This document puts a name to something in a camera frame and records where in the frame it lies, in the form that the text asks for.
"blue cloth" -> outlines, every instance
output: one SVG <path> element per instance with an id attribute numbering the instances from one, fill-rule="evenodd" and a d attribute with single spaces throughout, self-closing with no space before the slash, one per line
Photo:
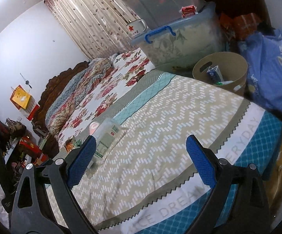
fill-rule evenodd
<path id="1" fill-rule="evenodd" d="M 253 101 L 266 110 L 282 112 L 282 30 L 275 36 L 260 32 L 239 42 L 248 63 L 247 82 Z"/>

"blue lid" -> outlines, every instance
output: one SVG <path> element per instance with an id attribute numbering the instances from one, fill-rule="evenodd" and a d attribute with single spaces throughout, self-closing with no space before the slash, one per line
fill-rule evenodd
<path id="1" fill-rule="evenodd" d="M 216 4 L 214 2 L 206 3 L 204 9 L 200 13 L 190 16 L 190 17 L 181 18 L 179 20 L 176 20 L 176 21 L 173 21 L 167 24 L 166 26 L 162 26 L 154 30 L 148 30 L 146 33 L 132 39 L 131 45 L 132 46 L 138 45 L 142 41 L 146 41 L 147 43 L 150 44 L 151 40 L 149 40 L 148 37 L 151 37 L 156 34 L 160 35 L 161 34 L 160 32 L 162 32 L 163 30 L 171 29 L 170 33 L 174 35 L 173 31 L 180 27 L 192 25 L 192 24 L 203 23 L 205 20 L 210 19 L 215 15 L 215 8 L 216 8 Z"/>

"curtain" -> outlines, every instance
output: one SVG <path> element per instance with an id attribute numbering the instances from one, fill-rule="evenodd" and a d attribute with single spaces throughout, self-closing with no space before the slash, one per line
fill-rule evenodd
<path id="1" fill-rule="evenodd" d="M 88 58 L 134 49 L 126 25 L 138 17 L 121 0 L 45 0 L 45 4 Z"/>

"blue diamond pattern fabric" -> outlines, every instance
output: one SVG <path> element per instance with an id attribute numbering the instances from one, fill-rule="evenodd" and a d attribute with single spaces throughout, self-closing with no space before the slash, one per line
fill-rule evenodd
<path id="1" fill-rule="evenodd" d="M 254 136 L 236 161 L 235 165 L 246 167 L 248 164 L 254 163 L 262 174 L 269 165 L 269 162 L 276 159 L 281 139 L 282 122 L 266 111 Z M 218 219 L 217 226 L 225 223 L 227 220 L 236 189 L 237 185 L 231 186 L 226 204 Z M 184 233 L 200 212 L 209 193 L 210 191 L 179 213 L 158 224 L 139 231 L 138 234 Z"/>

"floral bedspread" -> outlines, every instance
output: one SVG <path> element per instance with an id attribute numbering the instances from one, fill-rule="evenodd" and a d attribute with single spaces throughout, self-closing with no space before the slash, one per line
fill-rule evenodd
<path id="1" fill-rule="evenodd" d="M 86 95 L 91 93 L 102 79 L 106 78 L 113 70 L 114 68 L 108 58 L 99 59 L 94 64 L 94 67 L 87 68 L 84 75 L 75 82 L 77 83 L 76 87 L 74 83 L 72 85 L 68 84 L 65 87 L 62 94 L 58 97 L 58 101 L 52 104 L 46 115 L 45 123 L 52 135 L 57 136 L 59 134 L 65 122 Z"/>
<path id="2" fill-rule="evenodd" d="M 86 129 L 94 118 L 125 95 L 143 75 L 154 68 L 140 48 L 117 56 L 114 70 L 84 98 L 62 127 L 58 135 L 59 147 L 70 136 L 77 136 Z"/>

